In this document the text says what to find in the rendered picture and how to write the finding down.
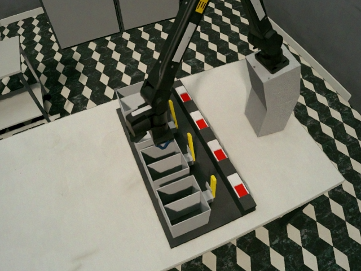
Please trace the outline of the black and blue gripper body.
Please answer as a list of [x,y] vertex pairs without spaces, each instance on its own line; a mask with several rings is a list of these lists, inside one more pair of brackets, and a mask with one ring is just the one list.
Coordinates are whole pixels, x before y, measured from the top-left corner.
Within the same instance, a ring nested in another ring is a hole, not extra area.
[[155,126],[155,127],[162,127],[162,132],[163,132],[163,137],[153,140],[155,146],[161,145],[162,143],[165,143],[167,141],[174,140],[174,135],[168,125],[168,118],[167,118],[166,123],[164,123],[162,125],[159,125],[159,126],[153,125],[153,124],[151,124],[151,125]]

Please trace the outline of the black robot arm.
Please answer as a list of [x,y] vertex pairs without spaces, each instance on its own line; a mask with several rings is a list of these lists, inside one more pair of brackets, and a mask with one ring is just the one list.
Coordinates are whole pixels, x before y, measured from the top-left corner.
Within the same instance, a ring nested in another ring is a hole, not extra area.
[[[140,96],[145,103],[126,115],[129,140],[138,143],[149,131],[153,140],[163,137],[162,125],[167,121],[168,100],[175,76],[211,0],[183,0],[159,57],[145,78]],[[248,42],[261,51],[255,59],[272,75],[289,65],[283,55],[283,36],[267,17],[263,0],[240,0],[248,19]]]

